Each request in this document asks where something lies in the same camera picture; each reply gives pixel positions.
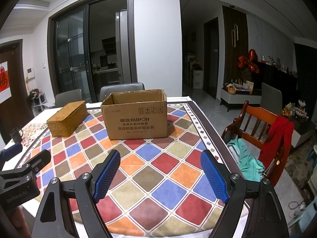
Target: dining table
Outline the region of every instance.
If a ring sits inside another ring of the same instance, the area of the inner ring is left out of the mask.
[[[21,167],[47,149],[51,162],[37,174],[40,195],[22,206],[36,216],[49,181],[78,178],[104,161],[112,149],[121,164],[106,197],[97,208],[113,237],[207,238],[224,204],[217,199],[200,166],[208,149],[231,173],[241,171],[226,144],[190,97],[167,97],[169,136],[161,139],[110,140],[101,103],[86,103],[89,116],[70,137],[52,137],[46,121],[60,108],[44,110],[23,128],[23,151],[3,170]],[[11,140],[5,147],[14,143]],[[70,199],[81,238],[87,233],[75,199]],[[245,201],[234,237],[241,237],[248,218]]]

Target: metal bolt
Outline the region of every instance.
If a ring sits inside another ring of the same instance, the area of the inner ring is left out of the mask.
[[[238,175],[237,173],[233,173],[231,174],[231,177],[234,179],[234,180],[237,180],[240,178],[240,175]]]
[[[55,184],[58,182],[58,178],[57,177],[54,177],[51,179],[51,184]]]
[[[88,179],[90,177],[90,173],[83,173],[81,177],[82,179]]]
[[[270,184],[270,180],[267,179],[267,178],[264,178],[264,179],[263,179],[263,182],[264,182],[265,184]]]

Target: red cloth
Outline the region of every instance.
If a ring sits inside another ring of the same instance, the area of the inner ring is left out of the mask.
[[[294,124],[282,116],[278,116],[268,131],[267,138],[260,151],[259,160],[263,163],[264,168],[267,169],[275,158],[281,144],[284,143],[284,153],[280,164],[276,170],[271,174],[270,181],[274,186],[280,178],[282,171],[285,167],[289,152],[291,150],[292,133]]]

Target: dark gray mug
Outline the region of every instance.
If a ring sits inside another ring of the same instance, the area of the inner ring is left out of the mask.
[[[22,136],[23,136],[23,130],[18,129],[18,128],[14,128],[10,132],[10,136],[11,136],[11,138],[12,138],[14,143],[21,143],[22,142]]]

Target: teal cloth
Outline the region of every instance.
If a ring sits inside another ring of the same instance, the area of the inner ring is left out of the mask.
[[[248,151],[247,145],[243,139],[231,140],[227,146],[232,145],[239,155],[238,167],[247,180],[261,181],[264,172],[264,166],[257,160],[252,153]]]

